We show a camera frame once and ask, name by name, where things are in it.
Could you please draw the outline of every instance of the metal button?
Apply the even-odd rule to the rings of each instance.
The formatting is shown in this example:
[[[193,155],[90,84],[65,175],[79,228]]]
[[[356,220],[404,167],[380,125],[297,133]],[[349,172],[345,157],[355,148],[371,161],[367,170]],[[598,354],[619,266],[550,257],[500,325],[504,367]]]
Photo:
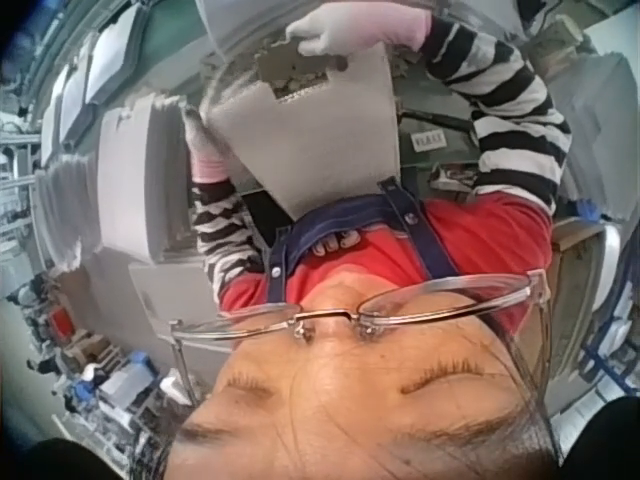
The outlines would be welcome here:
[[[416,225],[418,223],[418,217],[416,217],[413,213],[407,213],[404,216],[404,219],[409,225]]]

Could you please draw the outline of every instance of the sticker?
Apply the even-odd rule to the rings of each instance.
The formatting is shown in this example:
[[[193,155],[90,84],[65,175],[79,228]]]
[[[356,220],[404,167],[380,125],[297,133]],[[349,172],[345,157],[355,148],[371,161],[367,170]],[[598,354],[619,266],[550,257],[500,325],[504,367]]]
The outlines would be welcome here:
[[[445,137],[444,131],[441,129],[413,133],[411,135],[411,141],[413,142],[413,149],[416,152],[429,152],[447,146],[447,137]]]

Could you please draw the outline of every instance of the woman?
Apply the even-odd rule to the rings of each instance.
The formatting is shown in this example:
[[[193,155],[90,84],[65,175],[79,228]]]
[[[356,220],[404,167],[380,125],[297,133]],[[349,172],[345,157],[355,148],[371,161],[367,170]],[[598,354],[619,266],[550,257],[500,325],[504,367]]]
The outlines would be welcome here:
[[[554,442],[513,341],[544,298],[383,325],[440,318],[523,284],[476,277],[454,281],[455,290],[398,289],[549,265],[570,131],[543,82],[511,46],[391,3],[326,4],[287,34],[302,37],[303,55],[350,55],[380,41],[422,52],[428,73],[474,107],[482,150],[474,198],[418,204],[387,180],[380,195],[337,202],[281,231],[264,265],[224,169],[233,152],[187,110],[199,247],[221,310],[236,312],[226,332],[237,341],[152,476],[553,477]],[[300,308],[264,307],[285,302]],[[281,322],[273,333],[236,335]]]

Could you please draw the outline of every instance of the glasses frame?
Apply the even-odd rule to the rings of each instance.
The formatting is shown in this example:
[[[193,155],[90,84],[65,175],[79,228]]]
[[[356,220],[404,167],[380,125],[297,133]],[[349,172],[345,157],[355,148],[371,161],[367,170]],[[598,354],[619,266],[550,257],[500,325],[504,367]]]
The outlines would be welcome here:
[[[402,316],[386,316],[377,313],[363,312],[362,308],[375,302],[376,300],[383,299],[387,296],[393,295],[401,291],[406,291],[411,288],[419,290],[426,288],[422,293],[447,291],[447,289],[469,289],[487,286],[500,286],[500,282],[503,282],[505,287],[509,287],[509,283],[513,285],[511,291],[500,295],[496,298],[490,298],[485,301],[480,301],[472,305],[465,305],[461,307],[454,307],[445,310],[439,310],[436,312],[414,315],[402,315]],[[391,290],[380,295],[367,299],[356,309],[356,313],[352,313],[345,309],[331,309],[331,310],[319,310],[314,312],[303,312],[302,307],[299,305],[282,303],[282,304],[267,304],[261,307],[253,309],[256,314],[269,313],[269,309],[273,312],[281,312],[285,309],[290,309],[290,318],[286,321],[278,322],[268,327],[240,330],[236,332],[207,332],[196,331],[201,329],[204,325],[185,326],[182,320],[174,320],[170,323],[171,328],[171,346],[176,361],[178,372],[182,378],[182,383],[185,387],[186,393],[191,403],[195,406],[198,403],[198,398],[191,383],[186,361],[183,353],[183,342],[185,341],[237,341],[246,340],[249,338],[259,337],[270,333],[281,332],[284,330],[292,329],[295,338],[305,339],[307,336],[307,329],[305,322],[309,320],[315,320],[327,317],[344,317],[352,325],[361,329],[361,332],[365,335],[373,335],[380,330],[397,328],[400,326],[408,325],[425,325],[431,323],[439,323],[448,320],[456,320],[459,318],[486,315],[493,313],[511,306],[517,305],[527,300],[531,300],[532,304],[540,306],[546,306],[550,298],[550,291],[547,284],[546,273],[543,270],[537,270],[529,272],[527,275],[468,275],[462,277],[443,278],[438,280],[427,281],[420,285],[413,287],[399,288]],[[250,316],[252,309],[247,309],[238,312],[237,316]]]

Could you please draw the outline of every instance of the red shirt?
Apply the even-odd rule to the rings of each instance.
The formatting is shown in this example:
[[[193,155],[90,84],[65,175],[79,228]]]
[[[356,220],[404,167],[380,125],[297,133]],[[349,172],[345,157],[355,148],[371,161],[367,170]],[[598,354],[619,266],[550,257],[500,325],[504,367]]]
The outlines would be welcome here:
[[[478,197],[473,203],[425,202],[425,213],[462,275],[523,274],[551,262],[551,219],[531,202],[507,193]],[[360,231],[351,248],[318,257],[309,253],[287,281],[287,302],[300,303],[322,280],[344,264],[358,265],[399,287],[429,278],[411,242],[386,226]],[[267,302],[267,277],[245,274],[222,294],[223,311]],[[509,325],[514,332],[519,325]]]

